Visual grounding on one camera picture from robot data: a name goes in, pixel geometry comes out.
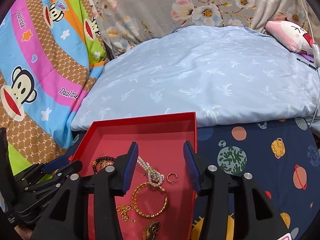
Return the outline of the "person's left hand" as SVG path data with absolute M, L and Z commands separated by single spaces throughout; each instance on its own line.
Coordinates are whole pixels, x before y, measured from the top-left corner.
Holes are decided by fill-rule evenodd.
M 26 228 L 25 226 L 17 225 L 14 227 L 16 232 L 21 236 L 23 240 L 30 240 L 31 235 L 33 233 L 32 230 Z

